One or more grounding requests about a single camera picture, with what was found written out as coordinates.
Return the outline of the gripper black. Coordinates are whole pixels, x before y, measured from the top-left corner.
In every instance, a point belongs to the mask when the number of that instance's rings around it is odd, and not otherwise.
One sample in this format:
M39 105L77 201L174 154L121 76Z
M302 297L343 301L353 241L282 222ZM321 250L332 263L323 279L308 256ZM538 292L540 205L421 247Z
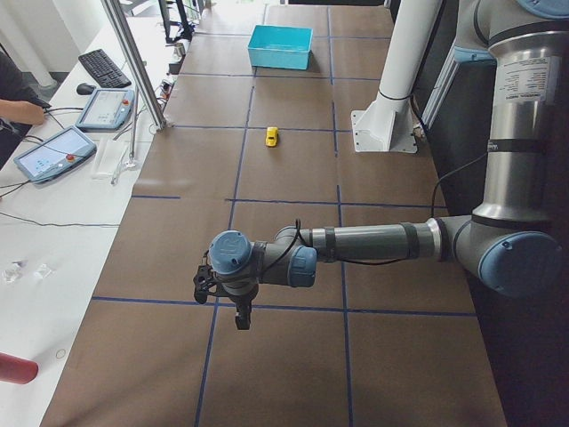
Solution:
M259 286L255 284L244 294L230 294L228 290L222 286L217 286L217 294L219 297L227 297L236 305L235 323L238 330L250 329L250 311L252 310L252 301L259 292Z

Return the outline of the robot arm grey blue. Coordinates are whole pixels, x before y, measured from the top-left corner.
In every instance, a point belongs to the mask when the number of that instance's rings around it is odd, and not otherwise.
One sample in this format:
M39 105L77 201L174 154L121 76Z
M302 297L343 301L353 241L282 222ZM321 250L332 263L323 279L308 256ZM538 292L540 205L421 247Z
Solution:
M271 242L236 230L216 236L194 278L194 297L226 297L236 326L251 323L262 284L310 287L319 262L382 265L454 260L510 297L536 294L559 276L561 245L542 206L551 116L568 55L565 1L466 1L454 42L461 60L497 62L482 203L469 215L424 223L281 229Z

